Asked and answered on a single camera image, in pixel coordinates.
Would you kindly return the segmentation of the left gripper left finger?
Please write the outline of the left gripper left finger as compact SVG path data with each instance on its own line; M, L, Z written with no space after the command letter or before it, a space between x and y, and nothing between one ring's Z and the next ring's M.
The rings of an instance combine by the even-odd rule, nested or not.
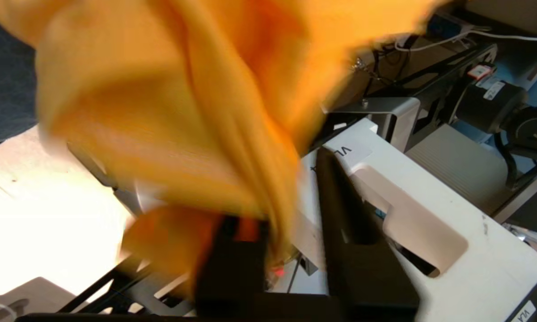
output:
M238 314L266 281L269 224L224 216L195 282L197 314Z

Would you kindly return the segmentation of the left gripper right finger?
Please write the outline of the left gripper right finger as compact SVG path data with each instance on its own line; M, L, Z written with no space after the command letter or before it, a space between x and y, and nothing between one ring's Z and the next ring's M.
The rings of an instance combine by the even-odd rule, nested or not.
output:
M317 151L327 287L345 316L415 316L420 296L337 155Z

